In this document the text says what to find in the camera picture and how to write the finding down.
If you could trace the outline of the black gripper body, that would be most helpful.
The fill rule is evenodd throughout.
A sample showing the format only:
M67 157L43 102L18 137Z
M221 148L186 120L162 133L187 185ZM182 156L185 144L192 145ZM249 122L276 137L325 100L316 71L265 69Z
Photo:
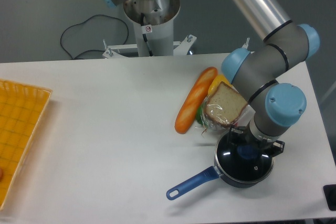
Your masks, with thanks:
M244 145L251 145L260 151L265 151L275 142L275 140L255 137L248 126L244 127L243 133L240 135L240 140Z

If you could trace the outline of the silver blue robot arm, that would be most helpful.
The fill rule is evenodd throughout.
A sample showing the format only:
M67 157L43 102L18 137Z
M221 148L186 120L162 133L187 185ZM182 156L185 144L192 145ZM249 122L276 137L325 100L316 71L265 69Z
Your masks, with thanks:
M172 32L148 38L169 24L180 10L179 0L104 0L110 7L119 4L133 21L140 56L167 56L173 53ZM243 140L278 154L275 141L295 124L306 107L303 92L277 78L314 55L320 46L317 31L296 25L276 0L233 0L265 43L251 53L238 48L222 63L222 73L255 110Z

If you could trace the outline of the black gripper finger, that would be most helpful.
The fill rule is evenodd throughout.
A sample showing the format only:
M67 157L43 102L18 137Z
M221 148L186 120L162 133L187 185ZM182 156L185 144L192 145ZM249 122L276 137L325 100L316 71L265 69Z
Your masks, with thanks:
M268 157L275 157L284 152L285 142L276 140L268 145L264 150L263 154L267 155Z
M245 126L239 126L239 130L229 131L227 137L228 142L236 146L246 145L245 130Z

